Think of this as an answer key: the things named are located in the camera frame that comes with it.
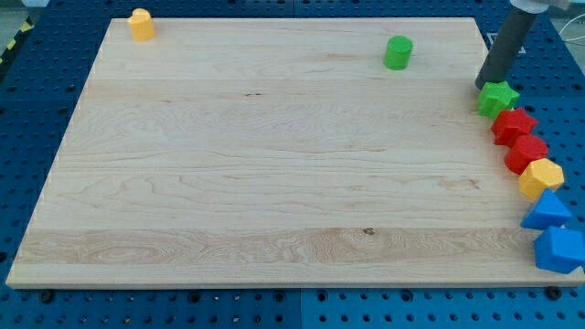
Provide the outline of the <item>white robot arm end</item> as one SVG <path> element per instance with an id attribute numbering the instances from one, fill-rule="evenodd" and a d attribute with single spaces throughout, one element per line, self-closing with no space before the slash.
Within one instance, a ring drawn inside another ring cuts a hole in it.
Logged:
<path id="1" fill-rule="evenodd" d="M 529 14 L 541 14 L 551 6 L 566 10 L 572 4 L 572 0 L 510 0 L 510 4 Z"/>

